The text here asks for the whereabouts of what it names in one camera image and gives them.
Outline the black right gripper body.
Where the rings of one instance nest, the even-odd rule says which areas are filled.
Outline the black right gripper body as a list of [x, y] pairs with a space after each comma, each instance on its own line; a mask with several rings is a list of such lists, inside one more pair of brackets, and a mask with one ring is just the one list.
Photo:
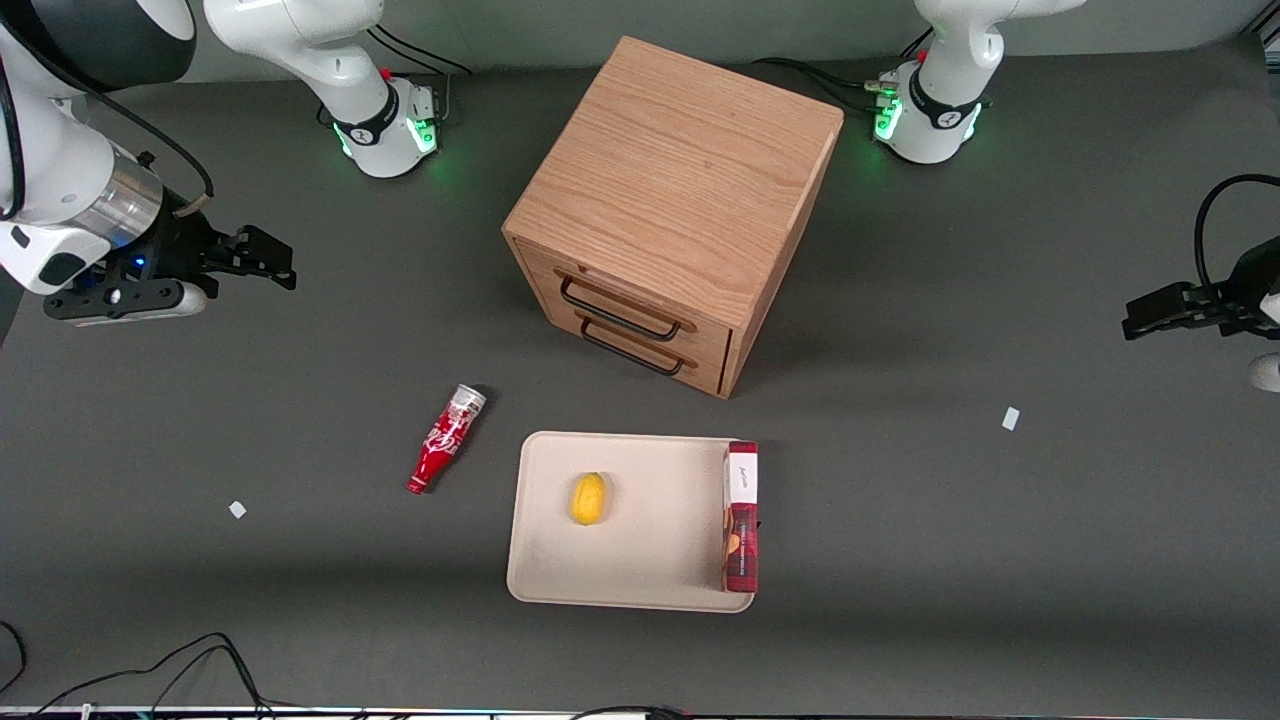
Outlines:
[[219, 282], [211, 278], [205, 259], [220, 242], [221, 233], [204, 215], [175, 217], [161, 211], [133, 243], [109, 252], [95, 265], [95, 281], [174, 279], [216, 297]]

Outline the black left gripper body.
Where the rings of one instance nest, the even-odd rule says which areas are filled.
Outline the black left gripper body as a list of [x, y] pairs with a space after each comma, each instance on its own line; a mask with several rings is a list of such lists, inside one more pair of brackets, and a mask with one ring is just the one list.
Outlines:
[[1197, 277], [1206, 300], [1196, 329], [1217, 328], [1222, 337], [1242, 333], [1274, 337], [1274, 320], [1262, 309], [1262, 301], [1274, 290], [1272, 270], [1235, 270], [1220, 282], [1211, 282], [1207, 272], [1197, 272]]

